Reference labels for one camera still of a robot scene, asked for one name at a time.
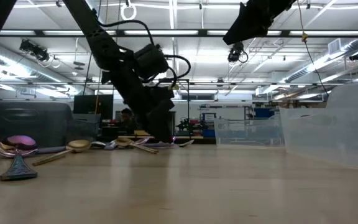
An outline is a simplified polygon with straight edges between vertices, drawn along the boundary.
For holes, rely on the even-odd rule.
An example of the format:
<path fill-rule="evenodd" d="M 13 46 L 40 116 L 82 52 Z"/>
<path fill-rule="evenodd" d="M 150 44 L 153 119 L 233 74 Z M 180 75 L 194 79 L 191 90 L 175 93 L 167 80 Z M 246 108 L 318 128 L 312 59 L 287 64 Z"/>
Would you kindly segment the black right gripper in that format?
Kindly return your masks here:
<path fill-rule="evenodd" d="M 289 10 L 296 0 L 249 0 L 239 3 L 239 14 L 223 37 L 227 45 L 267 34 L 275 17 Z"/>

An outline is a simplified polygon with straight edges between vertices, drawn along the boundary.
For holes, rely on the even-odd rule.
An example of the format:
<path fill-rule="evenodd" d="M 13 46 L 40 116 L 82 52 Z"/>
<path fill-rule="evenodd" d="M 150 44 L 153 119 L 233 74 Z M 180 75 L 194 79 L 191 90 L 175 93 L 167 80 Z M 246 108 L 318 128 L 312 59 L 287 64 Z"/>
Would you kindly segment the white air vent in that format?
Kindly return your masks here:
<path fill-rule="evenodd" d="M 341 51 L 341 39 L 334 39 L 328 44 L 328 54 L 334 55 Z"/>

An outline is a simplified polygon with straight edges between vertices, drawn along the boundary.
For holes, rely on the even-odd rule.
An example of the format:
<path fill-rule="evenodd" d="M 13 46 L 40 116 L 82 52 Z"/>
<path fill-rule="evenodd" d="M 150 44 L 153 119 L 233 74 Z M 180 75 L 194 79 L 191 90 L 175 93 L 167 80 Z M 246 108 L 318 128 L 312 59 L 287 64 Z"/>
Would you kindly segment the person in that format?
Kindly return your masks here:
<path fill-rule="evenodd" d="M 126 134 L 134 134 L 137 130 L 137 123 L 133 112 L 129 108 L 125 108 L 120 113 L 120 120 L 117 123 L 118 130 Z"/>

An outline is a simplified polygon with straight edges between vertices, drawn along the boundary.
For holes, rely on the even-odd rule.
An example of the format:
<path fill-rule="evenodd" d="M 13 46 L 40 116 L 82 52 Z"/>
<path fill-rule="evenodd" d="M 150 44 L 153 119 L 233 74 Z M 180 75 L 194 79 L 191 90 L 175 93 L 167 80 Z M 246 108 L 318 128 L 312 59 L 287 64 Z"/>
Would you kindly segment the clear plastic container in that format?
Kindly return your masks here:
<path fill-rule="evenodd" d="M 358 83 L 335 87 L 324 108 L 280 110 L 287 152 L 358 168 Z"/>
<path fill-rule="evenodd" d="M 282 126 L 277 119 L 215 119 L 217 145 L 283 146 Z"/>

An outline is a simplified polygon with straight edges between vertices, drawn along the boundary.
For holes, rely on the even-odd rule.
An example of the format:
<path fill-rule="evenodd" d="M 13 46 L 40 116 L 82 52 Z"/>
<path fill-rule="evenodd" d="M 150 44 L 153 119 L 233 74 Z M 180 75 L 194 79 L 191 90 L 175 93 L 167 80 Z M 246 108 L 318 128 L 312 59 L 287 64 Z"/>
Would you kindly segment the black crossbar with light strips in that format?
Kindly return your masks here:
<path fill-rule="evenodd" d="M 113 37 L 147 37 L 146 30 L 108 30 Z M 151 30 L 152 36 L 156 37 L 223 37 L 225 30 L 208 29 L 166 29 Z M 301 30 L 269 30 L 266 37 L 301 37 Z M 358 37 L 358 30 L 307 30 L 305 32 L 312 38 L 352 38 Z M 80 30 L 2 30 L 0 37 L 84 37 Z"/>

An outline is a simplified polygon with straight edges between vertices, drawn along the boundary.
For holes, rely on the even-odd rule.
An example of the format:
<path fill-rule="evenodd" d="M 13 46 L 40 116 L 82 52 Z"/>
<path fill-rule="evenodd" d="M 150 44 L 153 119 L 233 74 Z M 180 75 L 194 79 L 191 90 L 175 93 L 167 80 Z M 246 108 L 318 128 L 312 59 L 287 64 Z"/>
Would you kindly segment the blue storage bin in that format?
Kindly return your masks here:
<path fill-rule="evenodd" d="M 269 119 L 274 115 L 272 108 L 254 108 L 254 119 Z"/>

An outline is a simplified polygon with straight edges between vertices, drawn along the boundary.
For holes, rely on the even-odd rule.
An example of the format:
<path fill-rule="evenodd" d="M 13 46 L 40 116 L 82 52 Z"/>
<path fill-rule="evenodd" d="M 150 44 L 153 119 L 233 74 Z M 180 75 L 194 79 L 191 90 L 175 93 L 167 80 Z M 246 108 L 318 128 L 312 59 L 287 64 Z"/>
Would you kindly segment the black monitor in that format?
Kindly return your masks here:
<path fill-rule="evenodd" d="M 101 119 L 112 119 L 112 95 L 77 95 L 74 97 L 74 114 L 100 114 Z"/>

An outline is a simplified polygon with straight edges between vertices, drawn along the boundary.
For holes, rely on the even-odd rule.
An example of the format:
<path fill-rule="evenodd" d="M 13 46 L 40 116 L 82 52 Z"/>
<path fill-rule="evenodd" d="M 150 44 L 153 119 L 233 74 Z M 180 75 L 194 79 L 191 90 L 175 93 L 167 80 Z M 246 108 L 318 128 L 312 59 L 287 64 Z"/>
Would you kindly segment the dark grey plastic bin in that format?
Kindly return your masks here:
<path fill-rule="evenodd" d="M 0 101 L 0 141 L 25 135 L 38 147 L 57 147 L 85 139 L 93 141 L 99 131 L 99 114 L 74 114 L 66 103 Z"/>

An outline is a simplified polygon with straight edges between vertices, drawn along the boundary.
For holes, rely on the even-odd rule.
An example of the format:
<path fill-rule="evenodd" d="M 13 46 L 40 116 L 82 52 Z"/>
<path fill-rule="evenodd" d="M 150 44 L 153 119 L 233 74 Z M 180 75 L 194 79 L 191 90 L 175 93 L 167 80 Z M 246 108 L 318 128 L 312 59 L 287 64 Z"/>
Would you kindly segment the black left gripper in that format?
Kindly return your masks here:
<path fill-rule="evenodd" d="M 167 87 L 144 86 L 133 64 L 121 62 L 102 71 L 102 83 L 111 82 L 140 124 L 162 142 L 171 143 L 170 110 L 174 107 L 173 91 Z"/>

